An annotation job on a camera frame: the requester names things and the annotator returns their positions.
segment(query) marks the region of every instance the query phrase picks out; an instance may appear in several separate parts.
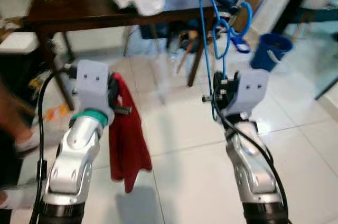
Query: blue bucket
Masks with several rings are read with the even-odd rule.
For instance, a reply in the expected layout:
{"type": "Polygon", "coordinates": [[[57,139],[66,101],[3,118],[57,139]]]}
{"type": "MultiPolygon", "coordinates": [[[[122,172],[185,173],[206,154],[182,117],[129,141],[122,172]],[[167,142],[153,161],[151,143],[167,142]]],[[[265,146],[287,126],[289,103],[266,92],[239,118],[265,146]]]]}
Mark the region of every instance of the blue bucket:
{"type": "Polygon", "coordinates": [[[282,35],[275,33],[261,35],[250,65],[254,69],[264,69],[271,72],[292,48],[292,42],[282,35]]]}

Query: red cloth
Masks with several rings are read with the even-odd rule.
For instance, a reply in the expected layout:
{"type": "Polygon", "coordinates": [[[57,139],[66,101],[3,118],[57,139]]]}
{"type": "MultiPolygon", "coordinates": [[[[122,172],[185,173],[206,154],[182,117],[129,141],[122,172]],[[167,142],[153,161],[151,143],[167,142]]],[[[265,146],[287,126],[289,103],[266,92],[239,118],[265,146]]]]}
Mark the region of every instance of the red cloth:
{"type": "Polygon", "coordinates": [[[133,98],[121,75],[114,73],[112,78],[119,82],[119,96],[122,103],[116,104],[132,107],[130,115],[115,114],[109,126],[110,177],[112,180],[125,181],[125,191],[133,190],[138,172],[141,169],[152,170],[150,155],[143,137],[141,118],[133,98]]]}

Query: blue cable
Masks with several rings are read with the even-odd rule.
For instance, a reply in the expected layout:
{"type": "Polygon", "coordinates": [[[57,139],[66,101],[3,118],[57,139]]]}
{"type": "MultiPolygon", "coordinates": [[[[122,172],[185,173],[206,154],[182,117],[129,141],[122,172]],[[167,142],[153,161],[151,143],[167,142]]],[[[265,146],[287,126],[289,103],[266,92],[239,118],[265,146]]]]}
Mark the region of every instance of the blue cable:
{"type": "MultiPolygon", "coordinates": [[[[220,17],[218,8],[216,6],[215,0],[210,0],[212,7],[214,9],[215,15],[216,15],[216,22],[214,26],[212,27],[212,38],[213,38],[213,45],[214,45],[214,50],[215,50],[215,57],[217,60],[222,59],[222,64],[223,64],[223,72],[222,72],[222,78],[226,78],[226,55],[229,51],[230,47],[230,35],[233,35],[238,38],[242,38],[250,29],[250,25],[252,22],[252,9],[249,3],[247,2],[242,2],[241,6],[245,7],[246,10],[248,11],[248,23],[244,30],[241,33],[237,33],[234,28],[229,26],[229,23],[220,17]],[[227,46],[225,51],[221,56],[219,56],[218,53],[218,46],[217,46],[217,36],[216,36],[216,29],[218,26],[225,27],[227,29],[227,46]]],[[[211,83],[211,77],[210,77],[210,65],[209,65],[209,56],[208,56],[208,44],[206,41],[206,32],[205,32],[205,23],[204,23],[204,14],[203,14],[203,5],[202,5],[202,0],[199,0],[200,3],[200,14],[201,14],[201,22],[202,22],[202,33],[203,33],[203,44],[204,44],[204,54],[205,54],[205,61],[206,61],[206,71],[208,73],[208,82],[209,82],[209,92],[210,95],[212,96],[212,83],[211,83]]],[[[212,117],[214,120],[217,119],[215,112],[214,112],[214,105],[211,105],[211,111],[212,111],[212,117]]]]}

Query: white wall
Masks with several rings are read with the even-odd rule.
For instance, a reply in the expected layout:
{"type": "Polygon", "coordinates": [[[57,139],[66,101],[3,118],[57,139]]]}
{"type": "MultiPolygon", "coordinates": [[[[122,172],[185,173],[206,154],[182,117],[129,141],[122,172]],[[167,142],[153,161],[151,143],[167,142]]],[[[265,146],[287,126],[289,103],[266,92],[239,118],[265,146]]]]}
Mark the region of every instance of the white wall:
{"type": "Polygon", "coordinates": [[[252,28],[264,34],[273,28],[289,0],[267,0],[255,17],[252,28]]]}

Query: dark wooden table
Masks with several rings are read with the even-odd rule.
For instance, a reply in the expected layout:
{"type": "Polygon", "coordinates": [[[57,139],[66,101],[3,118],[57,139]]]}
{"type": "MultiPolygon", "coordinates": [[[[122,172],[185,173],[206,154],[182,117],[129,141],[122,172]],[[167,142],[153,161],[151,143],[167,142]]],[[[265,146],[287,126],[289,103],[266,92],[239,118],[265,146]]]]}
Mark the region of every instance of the dark wooden table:
{"type": "MultiPolygon", "coordinates": [[[[203,1],[203,9],[208,29],[211,27],[213,18],[213,9],[208,0],[203,1]]],[[[189,21],[199,17],[198,0],[165,0],[163,11],[148,17],[138,15],[132,8],[119,10],[112,0],[32,0],[25,22],[36,32],[43,57],[50,69],[55,71],[57,69],[54,63],[55,54],[49,49],[48,37],[56,32],[189,21]]],[[[193,85],[202,51],[203,45],[200,41],[188,86],[193,85]]],[[[69,108],[73,110],[73,102],[64,82],[60,77],[56,77],[56,81],[69,108]]]]}

